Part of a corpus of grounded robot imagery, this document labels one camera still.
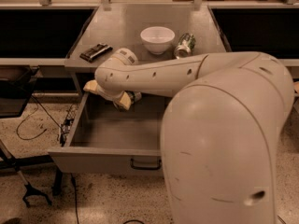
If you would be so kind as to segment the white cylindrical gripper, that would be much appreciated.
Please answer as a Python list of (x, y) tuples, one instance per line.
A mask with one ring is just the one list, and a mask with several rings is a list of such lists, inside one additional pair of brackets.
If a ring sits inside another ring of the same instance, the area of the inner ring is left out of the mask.
[(134, 103), (133, 95), (130, 92), (105, 90), (101, 86), (98, 86), (95, 79), (88, 81), (83, 90), (93, 94), (98, 93), (108, 101), (115, 101), (114, 106), (116, 106), (119, 110), (129, 110), (131, 105)]

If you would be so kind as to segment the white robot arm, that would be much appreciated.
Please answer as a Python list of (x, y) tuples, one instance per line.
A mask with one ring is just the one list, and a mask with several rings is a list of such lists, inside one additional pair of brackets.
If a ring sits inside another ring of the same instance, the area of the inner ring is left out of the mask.
[(277, 144), (294, 99), (278, 59), (225, 52), (141, 64), (119, 49), (84, 89), (124, 108), (131, 91), (169, 98), (160, 146), (175, 224), (277, 224)]

